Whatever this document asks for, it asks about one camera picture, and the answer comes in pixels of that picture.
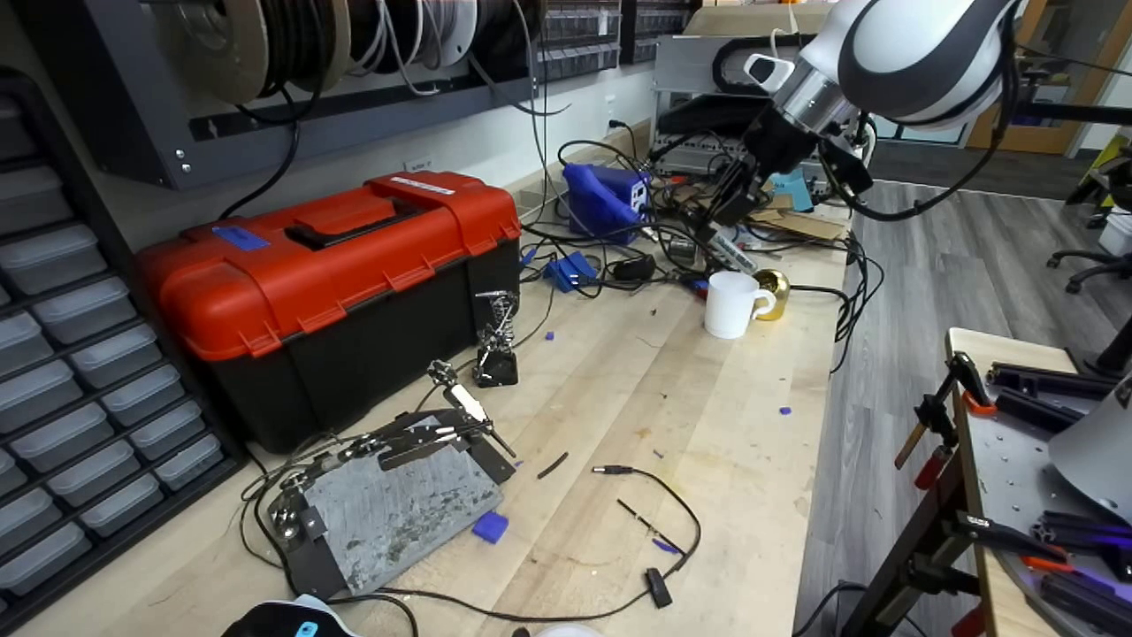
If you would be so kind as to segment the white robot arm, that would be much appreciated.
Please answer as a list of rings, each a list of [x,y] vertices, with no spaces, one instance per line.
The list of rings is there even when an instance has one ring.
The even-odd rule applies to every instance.
[[[998,109],[989,147],[950,184],[959,191],[998,153],[1018,94],[1015,22],[1026,0],[841,0],[791,55],[747,51],[739,71],[768,94],[742,132],[747,159],[733,195],[819,154],[831,191],[878,222],[914,220],[945,195],[885,212],[863,200],[871,178],[831,128],[847,114],[931,128]]]

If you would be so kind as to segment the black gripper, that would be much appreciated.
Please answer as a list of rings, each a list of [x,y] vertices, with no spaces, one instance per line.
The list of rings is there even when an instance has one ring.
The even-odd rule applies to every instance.
[[[713,184],[713,207],[736,207],[754,184],[795,171],[815,147],[815,136],[774,104],[765,104],[739,140],[742,154],[729,159]]]

